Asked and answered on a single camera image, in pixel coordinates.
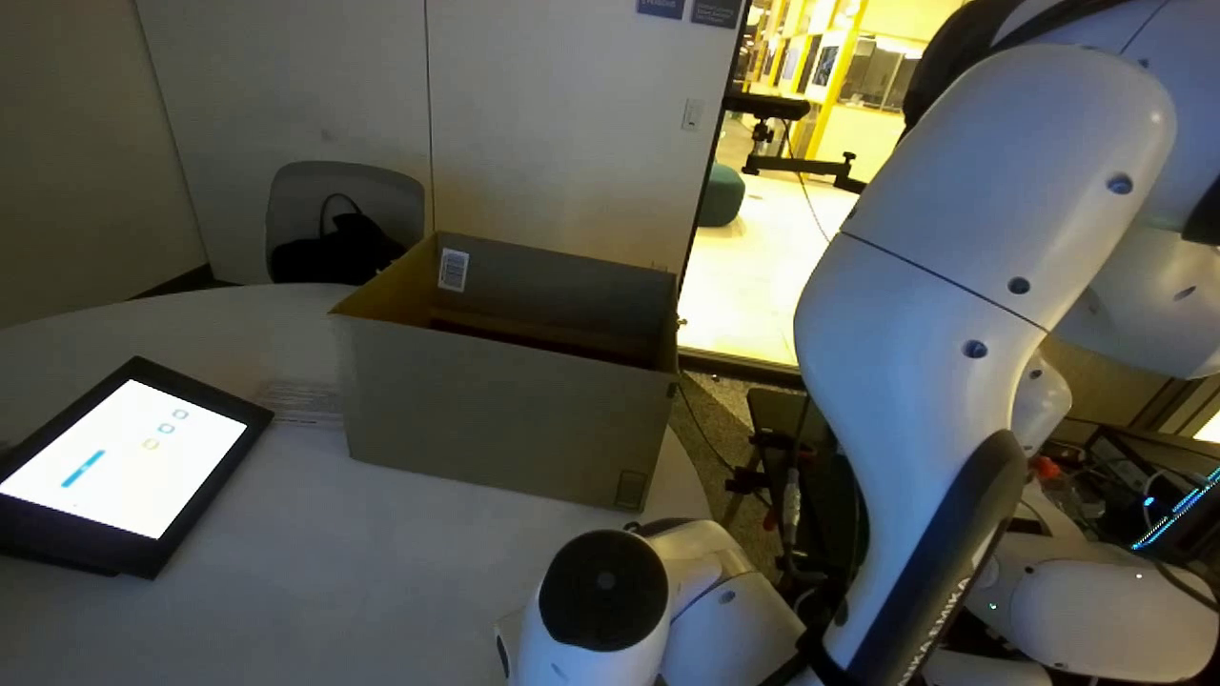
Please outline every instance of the white wall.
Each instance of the white wall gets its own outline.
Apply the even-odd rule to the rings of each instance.
[[[128,0],[0,0],[0,322],[203,263]]]
[[[872,184],[872,175],[883,169],[893,147],[899,144],[908,122],[893,111],[872,105],[836,105],[825,134],[814,147],[814,160],[841,160],[841,152],[852,152],[848,179]]]
[[[433,228],[678,274],[733,45],[637,0],[433,0]]]
[[[426,188],[424,0],[137,0],[203,245],[266,278],[266,189],[288,160]]]
[[[869,0],[865,33],[931,43],[960,0]]]
[[[1165,382],[1054,335],[1041,349],[1072,385],[1072,421],[1054,430],[1058,442],[1081,442],[1090,421],[1129,427]]]
[[[137,6],[221,278],[266,278],[266,184],[302,155],[424,179],[430,228],[681,272],[735,30],[637,0]]]

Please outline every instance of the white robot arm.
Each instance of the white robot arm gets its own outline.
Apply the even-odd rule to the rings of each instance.
[[[569,541],[523,613],[514,686],[735,686],[794,654],[797,613],[717,523]]]
[[[1015,439],[1015,395],[1068,313],[1062,333],[1106,355],[1169,374],[1214,368],[1214,252],[1179,238],[1204,237],[1220,207],[1220,86],[1207,80],[1220,43],[1207,25],[1220,25],[1214,0],[1130,0],[980,61],[903,138],[831,238],[797,305],[797,349],[862,485],[869,551],[814,646],[799,641],[813,672],[797,678],[908,682],[925,664],[1022,496],[1030,439]],[[1214,618],[1183,609],[1214,645]],[[681,621],[698,613],[670,603],[659,618],[663,628],[640,637],[659,646],[626,682],[650,682],[693,653],[721,654],[686,637],[733,621]],[[773,641],[794,653],[797,634],[733,637],[767,637],[748,645],[768,664]],[[543,676],[592,654],[620,660],[527,634],[523,664],[537,672],[519,676],[564,682]],[[717,682],[756,678],[724,668]]]
[[[1022,654],[1118,682],[1185,682],[1214,653],[1214,613],[1175,585],[1213,598],[1185,569],[1099,545],[1025,489],[1043,532],[1001,532],[964,606]]]

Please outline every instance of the black cable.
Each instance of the black cable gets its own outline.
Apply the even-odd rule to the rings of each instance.
[[[1118,53],[1129,53],[1165,6],[1169,6],[1169,0],[1161,0]]]
[[[691,421],[693,421],[693,434],[709,447],[709,452],[717,457],[717,463],[721,463],[726,476],[742,472],[742,463],[733,463],[733,460],[717,451],[717,442],[709,439],[709,430],[698,421],[693,404],[691,404],[691,392],[686,392],[686,385],[681,385],[686,374],[681,374],[681,368],[675,368],[675,374],[678,374],[678,395],[681,395],[681,404],[686,404],[686,414],[691,414]]]
[[[693,421],[693,434],[714,451],[714,457],[721,460],[724,472],[735,472],[739,463],[733,463],[733,460],[717,451],[717,442],[709,439],[709,430],[698,421],[693,404],[691,404],[691,392],[686,392],[681,382],[678,382],[678,395],[681,395],[681,404],[686,404],[686,414],[691,414],[691,421]]]
[[[1161,559],[1152,559],[1152,565],[1156,565],[1156,571],[1158,571],[1169,585],[1179,585],[1183,595],[1190,595],[1190,598],[1202,603],[1204,609],[1220,613],[1220,606],[1214,606],[1207,595],[1202,595],[1202,592],[1193,592],[1190,583],[1183,583]]]
[[[330,207],[335,207],[335,203],[348,203],[348,208],[351,208],[351,212],[358,212],[358,218],[365,212],[365,208],[358,208],[358,207],[355,207],[355,197],[351,197],[351,194],[330,189],[330,194],[321,203],[321,212],[315,212],[315,238],[323,238],[323,237],[329,237]]]
[[[805,194],[805,207],[809,207],[809,218],[813,218],[814,231],[831,245],[831,231],[824,228],[824,219],[814,218],[814,207],[809,197],[805,172],[797,172],[797,184],[799,184],[799,194]]]

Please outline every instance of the gray chair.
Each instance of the gray chair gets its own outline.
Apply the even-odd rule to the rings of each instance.
[[[410,175],[341,164],[292,160],[269,179],[266,197],[266,265],[269,252],[292,238],[315,238],[351,203],[395,245],[410,246],[424,237],[424,188]]]

